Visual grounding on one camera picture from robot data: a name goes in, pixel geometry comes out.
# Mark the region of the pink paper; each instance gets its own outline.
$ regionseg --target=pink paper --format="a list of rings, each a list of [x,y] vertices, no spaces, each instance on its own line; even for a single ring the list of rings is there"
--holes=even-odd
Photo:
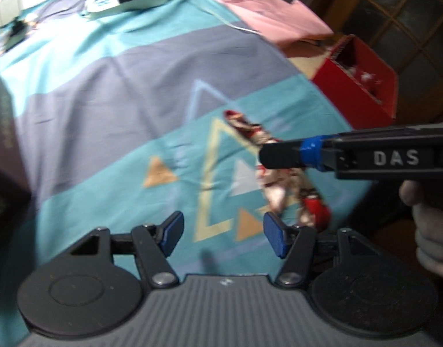
[[[216,0],[239,16],[252,29],[279,47],[303,39],[320,39],[332,30],[298,0]]]

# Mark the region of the yellow triangle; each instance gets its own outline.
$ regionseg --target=yellow triangle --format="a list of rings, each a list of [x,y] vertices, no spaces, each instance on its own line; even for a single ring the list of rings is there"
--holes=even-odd
[[[232,219],[210,223],[210,207],[212,204],[212,193],[214,183],[214,168],[218,161],[218,148],[222,134],[228,134],[250,152],[255,158],[258,156],[258,147],[244,139],[236,130],[223,123],[218,118],[212,120],[212,125],[207,139],[207,152],[205,163],[202,168],[201,189],[199,192],[199,203],[195,222],[194,241],[202,241],[219,234],[228,232],[232,228]]]
[[[149,170],[147,171],[146,180],[144,181],[144,188],[151,186],[173,183],[178,181],[178,177],[170,171],[170,169],[162,162],[158,156],[153,156],[150,159]]]
[[[250,213],[245,211],[243,208],[240,208],[236,241],[245,240],[261,232],[263,232],[263,225]]]

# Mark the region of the wrinkled fabric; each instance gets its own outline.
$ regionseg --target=wrinkled fabric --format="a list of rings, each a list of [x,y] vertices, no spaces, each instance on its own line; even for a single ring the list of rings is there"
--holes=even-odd
[[[98,21],[72,13],[46,20],[0,58],[38,202],[0,252],[2,347],[27,333],[16,305],[24,277],[98,226],[126,233],[180,210],[185,231],[169,258],[180,277],[278,271],[258,228],[261,191],[232,192],[242,177],[236,163],[255,172],[258,153],[237,139],[223,111],[239,110],[281,139],[349,125],[276,47],[198,6],[244,24],[214,0],[170,0]],[[308,175],[333,227],[368,188]],[[250,234],[246,215],[257,227]],[[132,257],[114,259],[137,274]]]
[[[294,0],[216,0],[281,48],[304,39],[322,39],[332,30],[304,3]]]

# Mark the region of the triangle pattern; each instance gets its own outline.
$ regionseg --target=triangle pattern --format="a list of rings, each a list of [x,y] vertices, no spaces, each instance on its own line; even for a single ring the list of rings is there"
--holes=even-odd
[[[158,156],[151,157],[143,187],[150,188],[175,181],[178,181],[178,177],[162,162],[162,159]]]
[[[210,132],[207,139],[207,151],[205,162],[202,168],[201,192],[197,207],[195,221],[194,241],[202,241],[216,235],[228,232],[232,229],[232,219],[228,219],[216,224],[210,222],[210,208],[213,198],[214,171],[218,160],[218,148],[223,134],[227,134],[234,139],[254,158],[258,157],[258,147],[241,137],[235,129],[226,125],[218,118],[212,120]]]
[[[236,234],[236,241],[243,241],[262,232],[263,224],[260,223],[253,215],[245,211],[243,208],[240,208],[238,215],[238,231]]]
[[[260,185],[257,182],[255,170],[250,168],[242,159],[237,159],[232,179],[231,195],[259,190]]]
[[[218,89],[213,87],[211,84],[204,82],[202,80],[195,80],[191,90],[191,96],[186,109],[185,123],[202,116],[208,110],[204,108],[204,103],[207,103],[207,97],[201,97],[206,94],[208,97],[218,101],[218,105],[223,106],[231,102],[225,94],[220,92]]]

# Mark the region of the white triangle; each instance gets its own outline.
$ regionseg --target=white triangle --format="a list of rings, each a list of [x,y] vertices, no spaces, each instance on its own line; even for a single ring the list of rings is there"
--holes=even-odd
[[[231,195],[257,190],[260,190],[260,185],[255,177],[255,170],[250,168],[243,160],[237,159],[232,179]]]
[[[188,107],[186,109],[185,124],[189,123],[191,120],[196,118],[197,110],[201,102],[201,95],[203,94],[204,91],[207,92],[214,99],[222,102],[223,104],[228,104],[232,101],[221,91],[214,88],[211,84],[204,82],[202,80],[195,80],[191,90],[191,96],[188,102]]]

